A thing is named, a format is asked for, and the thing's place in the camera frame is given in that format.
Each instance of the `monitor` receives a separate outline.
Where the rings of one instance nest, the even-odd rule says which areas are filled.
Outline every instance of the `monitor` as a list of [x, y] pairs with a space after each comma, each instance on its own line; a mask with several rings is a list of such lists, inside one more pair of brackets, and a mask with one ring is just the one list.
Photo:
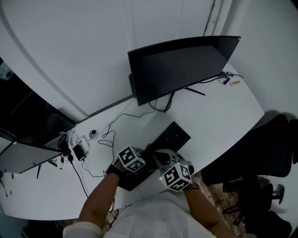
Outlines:
[[0, 171], [10, 173], [23, 173], [62, 155], [60, 150], [13, 142], [2, 137], [0, 149]]
[[167, 41], [128, 52], [131, 87], [138, 105], [218, 76], [238, 36], [205, 36]]

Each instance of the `bracelet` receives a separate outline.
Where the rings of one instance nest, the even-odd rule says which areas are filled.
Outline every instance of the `bracelet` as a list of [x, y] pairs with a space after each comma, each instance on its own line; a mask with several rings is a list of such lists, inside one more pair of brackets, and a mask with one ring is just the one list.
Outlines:
[[198, 190], [200, 190], [199, 185], [196, 184], [196, 183], [190, 183], [190, 184], [188, 184], [187, 186], [189, 186], [189, 185], [195, 185], [195, 186], [197, 186], [197, 187], [196, 187], [196, 188], [188, 188], [188, 187], [186, 187], [186, 188], [184, 188], [183, 190], [189, 190], [189, 189], [198, 189]]
[[190, 183], [190, 184], [188, 184], [188, 186], [189, 186], [189, 185], [195, 185], [195, 186], [199, 187], [199, 185], [196, 184], [196, 183]]
[[190, 190], [190, 189], [198, 189], [198, 190], [200, 190], [199, 188], [184, 188], [183, 191], [184, 190]]

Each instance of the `white desk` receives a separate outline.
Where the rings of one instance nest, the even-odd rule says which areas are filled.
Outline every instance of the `white desk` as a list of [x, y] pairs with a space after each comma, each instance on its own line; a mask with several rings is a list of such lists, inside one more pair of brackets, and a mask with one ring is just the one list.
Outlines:
[[[229, 64], [225, 70], [236, 73]], [[230, 82], [236, 80], [241, 83], [224, 86], [215, 80], [191, 86], [206, 96], [180, 90], [175, 93], [167, 113], [150, 113], [140, 119], [122, 115], [112, 124], [112, 129], [116, 130], [115, 154], [127, 144], [144, 148], [175, 121], [191, 136], [179, 153], [192, 161], [196, 172], [203, 169], [231, 148], [264, 114], [244, 80], [235, 76]], [[157, 106], [164, 108], [167, 100], [168, 96], [159, 99]], [[148, 105], [138, 107], [135, 99], [128, 100], [80, 123], [74, 137], [88, 138], [92, 129], [105, 133], [109, 122], [123, 112], [141, 115], [148, 111], [152, 111]], [[102, 175], [102, 170], [112, 161], [111, 148], [98, 144], [97, 140], [90, 141], [90, 146], [84, 166], [93, 175]], [[81, 162], [75, 161], [74, 165], [87, 192], [91, 193], [101, 178], [91, 177], [81, 168]], [[4, 185], [8, 193], [10, 190], [13, 193], [6, 198], [0, 187], [0, 201], [5, 214], [36, 220], [77, 218], [86, 196], [72, 166], [65, 163], [63, 170], [59, 170], [45, 163], [38, 179], [36, 174], [37, 168], [18, 175], [14, 180], [10, 174], [5, 174]], [[158, 175], [159, 171], [156, 171], [131, 192], [118, 188], [115, 209], [163, 191], [164, 187], [157, 180]]]

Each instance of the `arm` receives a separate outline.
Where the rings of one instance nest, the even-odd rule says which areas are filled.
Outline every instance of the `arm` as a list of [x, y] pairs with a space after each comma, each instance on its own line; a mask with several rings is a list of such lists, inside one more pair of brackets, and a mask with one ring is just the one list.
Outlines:
[[[120, 171], [124, 171], [121, 162], [114, 165]], [[103, 229], [108, 211], [118, 186], [119, 177], [113, 173], [106, 175], [99, 185], [87, 198], [78, 221], [91, 222]]]
[[[195, 185], [189, 185], [188, 188], [197, 188]], [[194, 219], [204, 226], [217, 238], [236, 237], [226, 226], [217, 209], [208, 201], [208, 199], [198, 189], [189, 189], [183, 191], [190, 207], [190, 213]]]

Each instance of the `sleeve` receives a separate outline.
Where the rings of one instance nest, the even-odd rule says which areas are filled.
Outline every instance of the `sleeve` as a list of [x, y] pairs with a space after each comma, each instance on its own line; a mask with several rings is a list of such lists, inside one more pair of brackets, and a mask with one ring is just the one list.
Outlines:
[[102, 230], [90, 222], [78, 222], [63, 230], [63, 238], [102, 238]]

